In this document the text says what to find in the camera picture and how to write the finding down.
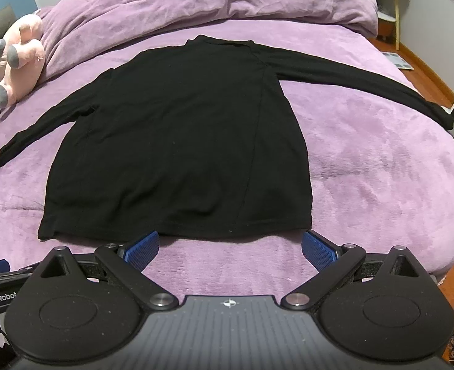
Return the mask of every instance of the purple bedsheet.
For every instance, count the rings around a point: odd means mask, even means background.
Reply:
[[[334,24],[229,19],[166,32],[107,51],[43,83],[0,115],[0,148],[49,107],[142,50],[181,45],[199,34],[302,51],[410,83],[361,34]],[[428,117],[397,103],[338,86],[282,81],[304,134],[314,194],[313,228],[337,244],[369,252],[406,245],[426,269],[454,262],[454,141]],[[71,124],[29,146],[0,169],[0,258],[12,268],[41,260],[62,243],[36,238],[50,165]],[[184,294],[274,294],[280,298],[316,273],[300,251],[301,232],[263,238],[195,241],[161,238],[145,270]]]

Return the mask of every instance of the black long-sleeve shirt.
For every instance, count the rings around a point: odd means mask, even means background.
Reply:
[[[452,125],[439,106],[384,76],[252,41],[198,36],[105,71],[17,133],[0,150],[0,167],[76,121],[49,173],[40,239],[310,228],[307,149],[278,80],[356,88]]]

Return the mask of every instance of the shirt sleeve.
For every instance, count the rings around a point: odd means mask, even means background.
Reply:
[[[101,73],[93,82],[78,89],[59,104],[49,108],[33,125],[18,132],[0,150],[0,167],[20,154],[27,146],[59,126],[90,115],[96,108],[99,92],[107,85],[112,68]]]
[[[279,80],[337,85],[372,93],[411,107],[447,130],[453,129],[451,116],[441,106],[391,78],[298,51],[255,46],[260,59],[273,68]]]

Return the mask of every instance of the bed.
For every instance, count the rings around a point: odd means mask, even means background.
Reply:
[[[366,69],[413,87],[366,39],[375,0],[62,0],[44,8],[47,65],[38,87],[0,113],[0,148],[49,107],[140,51],[204,34],[253,40]],[[282,81],[304,135],[313,189],[313,229],[368,252],[405,245],[432,274],[454,263],[454,140],[430,118],[353,89]],[[0,259],[12,268],[58,245],[98,243],[67,235],[40,242],[50,165],[71,124],[0,169]],[[185,294],[273,294],[316,274],[302,230],[215,241],[162,236],[145,274]]]

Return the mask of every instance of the plush toy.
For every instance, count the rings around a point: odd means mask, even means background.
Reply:
[[[0,108],[15,104],[35,87],[45,63],[42,30],[42,19],[29,14],[0,40]]]

